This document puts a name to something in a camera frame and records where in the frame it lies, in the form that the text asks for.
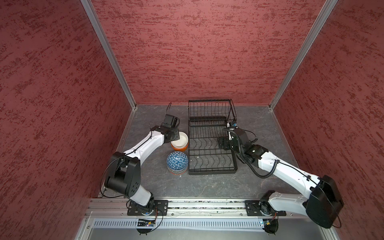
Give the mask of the white bowl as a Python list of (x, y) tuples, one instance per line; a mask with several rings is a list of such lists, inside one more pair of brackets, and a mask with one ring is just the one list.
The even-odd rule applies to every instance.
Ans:
[(182, 147), (184, 146), (186, 143), (189, 143), (189, 138), (188, 138), (188, 135), (184, 132), (179, 132), (179, 139), (178, 140), (175, 140), (175, 141), (172, 141), (172, 142), (175, 142), (175, 145), (178, 146), (178, 147)]

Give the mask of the orange bowl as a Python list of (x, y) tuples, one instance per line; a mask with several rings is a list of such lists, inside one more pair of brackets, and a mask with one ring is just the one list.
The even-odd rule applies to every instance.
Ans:
[(175, 151), (179, 151), (179, 152), (185, 152), (187, 150), (187, 148), (188, 148), (188, 145), (189, 145), (189, 143), (186, 143), (184, 146), (178, 147), (178, 146), (175, 145), (175, 142), (171, 142), (172, 148)]

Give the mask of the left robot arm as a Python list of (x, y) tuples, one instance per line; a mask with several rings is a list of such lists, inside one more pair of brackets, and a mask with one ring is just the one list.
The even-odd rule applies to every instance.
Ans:
[(141, 165), (160, 146), (180, 139), (179, 129), (155, 126), (131, 149), (112, 155), (103, 173), (104, 187), (130, 200), (143, 215), (155, 210), (154, 195), (141, 185)]

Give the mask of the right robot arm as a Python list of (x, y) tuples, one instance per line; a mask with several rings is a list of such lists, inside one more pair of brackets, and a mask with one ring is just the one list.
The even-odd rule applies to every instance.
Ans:
[(257, 209), (264, 216), (277, 217), (279, 212), (307, 216), (322, 228), (329, 229), (339, 220), (344, 202), (337, 184), (331, 177), (319, 177), (280, 159), (267, 148), (249, 140), (247, 132), (238, 127), (227, 127), (227, 137), (220, 142), (260, 179), (277, 177), (298, 191), (282, 194), (268, 191), (259, 200)]

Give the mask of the blue patterned bowl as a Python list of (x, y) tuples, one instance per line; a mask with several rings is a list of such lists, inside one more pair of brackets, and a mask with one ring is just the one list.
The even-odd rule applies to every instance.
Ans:
[(174, 175), (182, 175), (188, 168), (189, 159), (180, 151), (172, 152), (167, 157), (167, 168)]

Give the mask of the left aluminium corner profile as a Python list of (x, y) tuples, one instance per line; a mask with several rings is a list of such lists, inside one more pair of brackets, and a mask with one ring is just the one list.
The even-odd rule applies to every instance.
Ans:
[(83, 8), (85, 9), (85, 12), (91, 22), (91, 25), (104, 49), (104, 52), (111, 64), (112, 69), (114, 70), (114, 73), (123, 89), (123, 92), (130, 103), (130, 106), (133, 111), (136, 111), (137, 104), (134, 100), (133, 94), (128, 86), (128, 83), (126, 81), (126, 78), (124, 77), (123, 71), (121, 70), (121, 67), (118, 63), (118, 60), (113, 52), (113, 49), (108, 41), (108, 38), (105, 34), (105, 31), (103, 30), (103, 27), (101, 25), (101, 22), (97, 16), (97, 13), (95, 11), (95, 8), (92, 4), (92, 1), (90, 0), (81, 0), (81, 3), (83, 5)]

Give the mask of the aluminium corner profile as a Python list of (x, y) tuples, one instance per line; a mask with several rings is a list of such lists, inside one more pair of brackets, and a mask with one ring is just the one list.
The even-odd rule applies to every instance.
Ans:
[(112, 69), (114, 70), (114, 73), (123, 89), (123, 92), (130, 103), (130, 106), (133, 111), (136, 111), (137, 104), (134, 100), (133, 94), (128, 86), (128, 83), (126, 81), (126, 78), (124, 77), (123, 71), (121, 70), (121, 67), (118, 63), (118, 60), (113, 52), (113, 49), (108, 41), (108, 38), (105, 34), (105, 31), (103, 30), (103, 27), (101, 25), (101, 22), (97, 16), (97, 13), (95, 11), (95, 8), (92, 4), (92, 1), (90, 0), (81, 0), (81, 3), (83, 5), (83, 8), (85, 9), (85, 12), (91, 22), (91, 25), (104, 49), (104, 52), (111, 64)]
[(283, 96), (286, 88), (290, 84), (292, 78), (294, 77), (295, 73), (299, 69), (302, 61), (306, 57), (308, 51), (312, 47), (313, 43), (315, 42), (317, 36), (319, 35), (320, 31), (322, 30), (323, 26), (325, 25), (327, 19), (331, 15), (334, 7), (338, 3), (338, 0), (326, 0), (324, 5), (322, 6), (318, 16), (316, 17), (309, 33), (307, 34), (300, 50), (298, 51), (292, 65), (290, 66), (287, 74), (285, 75), (281, 85), (279, 86), (275, 96), (273, 97), (271, 103), (269, 104), (269, 109), (272, 112), (276, 105), (278, 104), (279, 100)]

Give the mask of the right aluminium corner profile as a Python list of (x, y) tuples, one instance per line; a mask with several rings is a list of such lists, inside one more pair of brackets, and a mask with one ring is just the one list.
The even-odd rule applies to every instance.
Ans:
[(334, 7), (338, 3), (338, 0), (326, 0), (324, 5), (322, 6), (318, 16), (316, 17), (309, 33), (307, 34), (300, 50), (298, 51), (292, 65), (290, 66), (287, 74), (285, 75), (281, 85), (279, 86), (275, 96), (273, 97), (271, 103), (269, 104), (269, 109), (272, 112), (276, 105), (278, 104), (279, 100), (283, 96), (286, 88), (290, 84), (292, 78), (294, 77), (295, 73), (299, 69), (302, 61), (306, 57), (308, 51), (312, 47), (313, 43), (315, 42), (317, 36), (319, 35), (320, 31), (322, 30), (323, 26), (325, 25), (327, 19), (331, 15)]

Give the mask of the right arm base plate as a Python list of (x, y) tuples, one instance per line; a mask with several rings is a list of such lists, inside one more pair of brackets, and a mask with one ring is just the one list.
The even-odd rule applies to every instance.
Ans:
[(275, 211), (266, 200), (247, 200), (245, 210), (248, 217), (284, 217), (287, 215), (285, 211)]

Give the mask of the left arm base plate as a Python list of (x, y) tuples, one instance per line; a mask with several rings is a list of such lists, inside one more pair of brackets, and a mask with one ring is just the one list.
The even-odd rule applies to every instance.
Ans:
[(168, 200), (150, 200), (146, 206), (141, 206), (135, 202), (127, 202), (127, 215), (128, 216), (166, 216), (168, 211)]

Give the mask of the aluminium mounting rail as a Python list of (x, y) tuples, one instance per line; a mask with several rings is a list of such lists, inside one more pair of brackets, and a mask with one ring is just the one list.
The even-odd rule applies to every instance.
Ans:
[[(182, 217), (215, 217), (215, 218), (246, 218), (244, 199), (159, 199), (168, 200), (168, 211), (165, 217), (182, 218)], [(127, 199), (91, 199), (85, 216), (98, 217), (127, 217), (126, 203)], [(282, 218), (300, 218), (307, 219), (308, 216), (302, 215), (289, 210), (283, 210), (287, 213)], [(145, 217), (145, 216), (128, 216), (128, 217)], [(272, 217), (250, 217), (250, 218), (272, 218)]]

